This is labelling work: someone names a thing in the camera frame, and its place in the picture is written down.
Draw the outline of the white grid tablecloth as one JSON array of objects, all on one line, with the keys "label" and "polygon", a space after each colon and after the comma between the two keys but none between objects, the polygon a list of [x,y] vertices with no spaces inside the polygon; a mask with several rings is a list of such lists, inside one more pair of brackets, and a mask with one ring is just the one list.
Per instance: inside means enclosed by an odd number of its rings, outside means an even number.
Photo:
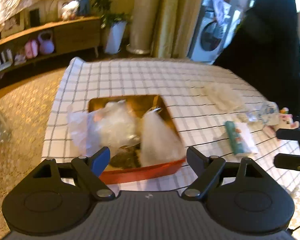
[{"label": "white grid tablecloth", "polygon": [[[69,105],[74,111],[83,112],[88,109],[92,98],[158,94],[164,99],[186,148],[194,146],[207,156],[218,155],[227,161],[237,161],[230,153],[223,126],[226,121],[234,121],[237,114],[217,109],[202,91],[206,82],[228,84],[243,97],[246,106],[253,112],[258,111],[265,101],[251,85],[216,66],[190,61],[141,59],[87,63],[75,57],[66,68],[55,96],[47,122],[42,159],[52,157],[63,163],[76,155],[66,120]],[[249,128],[258,148],[258,153],[251,158],[284,189],[292,192],[300,183],[300,172],[276,168],[273,158],[278,153],[300,155],[298,143],[270,138],[264,134],[260,124],[250,124]],[[120,190],[182,192],[196,178],[189,165],[183,163],[170,176],[110,185],[110,188],[115,193]]]}]

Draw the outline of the black draped cloth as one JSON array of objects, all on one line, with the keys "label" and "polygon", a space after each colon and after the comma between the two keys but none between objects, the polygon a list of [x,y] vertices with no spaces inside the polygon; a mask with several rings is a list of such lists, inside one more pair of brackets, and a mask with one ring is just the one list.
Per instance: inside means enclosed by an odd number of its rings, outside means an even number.
[{"label": "black draped cloth", "polygon": [[213,63],[232,71],[300,122],[300,39],[295,0],[256,0]]}]

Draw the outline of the wrapped plush on cabinet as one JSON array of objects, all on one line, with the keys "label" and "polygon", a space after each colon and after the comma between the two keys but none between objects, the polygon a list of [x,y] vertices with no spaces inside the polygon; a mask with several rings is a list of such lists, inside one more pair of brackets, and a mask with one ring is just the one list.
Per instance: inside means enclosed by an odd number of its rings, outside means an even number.
[{"label": "wrapped plush on cabinet", "polygon": [[61,20],[69,21],[74,20],[77,16],[79,8],[79,1],[73,0],[62,4],[61,7]]}]

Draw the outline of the picture frame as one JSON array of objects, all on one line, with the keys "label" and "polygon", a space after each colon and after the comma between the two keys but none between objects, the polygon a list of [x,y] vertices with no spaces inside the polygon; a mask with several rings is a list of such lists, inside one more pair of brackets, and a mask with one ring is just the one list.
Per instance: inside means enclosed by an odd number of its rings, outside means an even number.
[{"label": "picture frame", "polygon": [[23,31],[25,29],[24,12],[21,11],[6,20],[4,28],[1,31],[1,38]]}]

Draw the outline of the blue printed baby sock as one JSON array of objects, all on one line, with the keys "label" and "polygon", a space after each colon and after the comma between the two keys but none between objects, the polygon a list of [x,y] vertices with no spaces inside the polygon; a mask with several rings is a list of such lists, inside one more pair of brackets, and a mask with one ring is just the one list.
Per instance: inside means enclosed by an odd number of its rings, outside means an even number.
[{"label": "blue printed baby sock", "polygon": [[279,124],[279,108],[275,102],[265,101],[258,111],[258,117],[262,124],[275,126]]}]

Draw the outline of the washing machine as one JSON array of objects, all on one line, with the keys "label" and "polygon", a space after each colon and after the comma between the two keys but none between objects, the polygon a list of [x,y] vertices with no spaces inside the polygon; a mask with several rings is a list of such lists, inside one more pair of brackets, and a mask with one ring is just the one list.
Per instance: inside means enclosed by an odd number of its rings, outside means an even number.
[{"label": "washing machine", "polygon": [[224,0],[203,0],[188,57],[195,62],[214,62],[230,43],[241,14]]}]

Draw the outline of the yellow curtain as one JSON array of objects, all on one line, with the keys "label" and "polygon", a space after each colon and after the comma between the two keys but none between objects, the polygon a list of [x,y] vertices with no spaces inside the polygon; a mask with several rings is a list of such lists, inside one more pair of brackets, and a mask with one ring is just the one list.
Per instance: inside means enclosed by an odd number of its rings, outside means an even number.
[{"label": "yellow curtain", "polygon": [[160,0],[151,56],[187,57],[202,0]]}]

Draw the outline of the pink small case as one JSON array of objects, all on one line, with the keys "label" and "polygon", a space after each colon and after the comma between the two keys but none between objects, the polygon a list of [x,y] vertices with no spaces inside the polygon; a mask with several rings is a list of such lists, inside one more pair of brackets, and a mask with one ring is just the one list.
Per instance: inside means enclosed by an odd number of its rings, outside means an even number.
[{"label": "pink small case", "polygon": [[27,59],[33,59],[38,55],[38,42],[37,40],[28,40],[24,46],[25,56]]}]

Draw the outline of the white wifi router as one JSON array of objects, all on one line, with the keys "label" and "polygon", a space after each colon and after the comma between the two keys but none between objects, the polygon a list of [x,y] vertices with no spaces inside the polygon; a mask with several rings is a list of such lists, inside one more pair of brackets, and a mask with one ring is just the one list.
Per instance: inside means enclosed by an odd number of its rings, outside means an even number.
[{"label": "white wifi router", "polygon": [[10,49],[6,49],[0,53],[0,72],[13,64],[13,56]]}]

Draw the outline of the white gauze cloth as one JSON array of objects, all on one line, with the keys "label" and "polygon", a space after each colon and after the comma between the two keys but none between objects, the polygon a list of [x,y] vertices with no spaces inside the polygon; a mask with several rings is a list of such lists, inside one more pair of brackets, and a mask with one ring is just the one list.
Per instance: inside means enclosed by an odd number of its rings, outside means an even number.
[{"label": "white gauze cloth", "polygon": [[225,83],[207,83],[204,85],[203,91],[221,111],[230,113],[245,109],[242,96]]}]

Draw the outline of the red tin box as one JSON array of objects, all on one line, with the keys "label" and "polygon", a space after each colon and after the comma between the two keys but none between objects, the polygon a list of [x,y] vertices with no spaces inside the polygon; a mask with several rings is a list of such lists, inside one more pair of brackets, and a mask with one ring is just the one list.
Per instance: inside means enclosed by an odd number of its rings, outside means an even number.
[{"label": "red tin box", "polygon": [[[93,98],[89,100],[88,112],[99,110],[105,107],[109,102],[118,102],[120,100],[125,100],[128,107],[139,118],[142,117],[142,115],[144,115],[147,110],[151,109],[152,107],[161,108],[159,111],[159,116],[162,118],[163,122],[175,133],[178,139],[181,138],[167,109],[167,105],[160,95],[126,95],[107,98]],[[185,159],[185,157],[182,157],[176,161],[166,161],[158,165],[128,169],[114,168],[108,165],[101,173],[100,179],[105,184],[120,184],[168,176],[177,172],[177,170],[181,168],[182,164],[185,162]]]}]

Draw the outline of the white pink plush toy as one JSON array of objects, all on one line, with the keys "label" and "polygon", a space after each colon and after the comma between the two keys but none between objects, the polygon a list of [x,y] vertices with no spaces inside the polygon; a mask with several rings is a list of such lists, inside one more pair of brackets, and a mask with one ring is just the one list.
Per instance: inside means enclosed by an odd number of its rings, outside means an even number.
[{"label": "white pink plush toy", "polygon": [[284,107],[279,114],[279,129],[297,129],[300,127],[300,122],[294,121],[293,116],[289,114],[289,109]]}]

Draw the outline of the purple kettlebell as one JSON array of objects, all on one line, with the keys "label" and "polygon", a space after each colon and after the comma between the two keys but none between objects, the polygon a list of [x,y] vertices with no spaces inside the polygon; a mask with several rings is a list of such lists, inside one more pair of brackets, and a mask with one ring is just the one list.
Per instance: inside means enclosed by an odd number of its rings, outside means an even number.
[{"label": "purple kettlebell", "polygon": [[49,55],[54,52],[55,46],[53,44],[53,32],[51,30],[43,31],[38,35],[40,43],[39,51],[43,55]]}]

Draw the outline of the wooden tv cabinet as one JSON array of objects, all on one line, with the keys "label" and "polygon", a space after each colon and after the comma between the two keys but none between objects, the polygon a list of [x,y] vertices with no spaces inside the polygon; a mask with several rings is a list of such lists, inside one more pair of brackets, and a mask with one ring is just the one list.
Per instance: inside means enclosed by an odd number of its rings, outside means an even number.
[{"label": "wooden tv cabinet", "polygon": [[51,22],[0,39],[0,79],[6,72],[54,56],[97,48],[101,42],[101,19],[83,17]]}]

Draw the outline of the white planter with plant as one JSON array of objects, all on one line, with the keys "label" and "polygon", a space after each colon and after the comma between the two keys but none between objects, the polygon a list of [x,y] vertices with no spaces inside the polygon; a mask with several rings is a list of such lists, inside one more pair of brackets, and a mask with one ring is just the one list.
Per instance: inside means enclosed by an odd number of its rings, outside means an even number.
[{"label": "white planter with plant", "polygon": [[112,0],[88,0],[88,2],[90,12],[101,20],[104,53],[117,54],[120,51],[126,25],[130,20],[129,15],[124,12],[112,12]]}]

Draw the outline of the white tissue cloth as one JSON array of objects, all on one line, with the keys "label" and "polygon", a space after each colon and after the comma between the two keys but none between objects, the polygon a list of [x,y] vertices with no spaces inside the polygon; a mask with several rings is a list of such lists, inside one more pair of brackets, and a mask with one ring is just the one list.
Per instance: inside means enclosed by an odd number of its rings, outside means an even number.
[{"label": "white tissue cloth", "polygon": [[142,117],[140,164],[159,165],[181,160],[185,155],[183,143],[159,114],[147,112]]}]

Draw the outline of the bag of cotton swabs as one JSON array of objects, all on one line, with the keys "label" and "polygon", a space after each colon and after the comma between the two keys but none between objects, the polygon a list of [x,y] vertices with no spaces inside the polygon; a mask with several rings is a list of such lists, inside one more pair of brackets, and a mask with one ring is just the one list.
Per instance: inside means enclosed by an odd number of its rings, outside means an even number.
[{"label": "bag of cotton swabs", "polygon": [[255,122],[259,121],[258,116],[255,113],[253,113],[252,111],[240,112],[237,114],[237,118],[241,122],[245,122],[245,123],[255,123]]}]

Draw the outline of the cream floor air conditioner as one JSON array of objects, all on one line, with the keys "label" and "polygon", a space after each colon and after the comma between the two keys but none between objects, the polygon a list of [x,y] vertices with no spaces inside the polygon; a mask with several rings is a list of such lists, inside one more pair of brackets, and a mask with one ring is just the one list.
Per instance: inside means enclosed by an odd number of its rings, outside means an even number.
[{"label": "cream floor air conditioner", "polygon": [[159,2],[160,0],[134,0],[127,46],[130,53],[137,55],[150,53]]}]

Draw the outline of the clear plastic bag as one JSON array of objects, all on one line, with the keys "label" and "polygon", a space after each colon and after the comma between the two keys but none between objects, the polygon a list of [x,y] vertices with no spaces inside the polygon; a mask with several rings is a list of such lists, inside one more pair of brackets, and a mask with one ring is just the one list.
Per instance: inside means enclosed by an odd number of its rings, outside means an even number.
[{"label": "clear plastic bag", "polygon": [[87,157],[102,147],[110,149],[113,157],[119,149],[137,145],[141,141],[140,119],[125,100],[111,101],[92,112],[76,112],[67,107],[68,132],[74,152]]}]

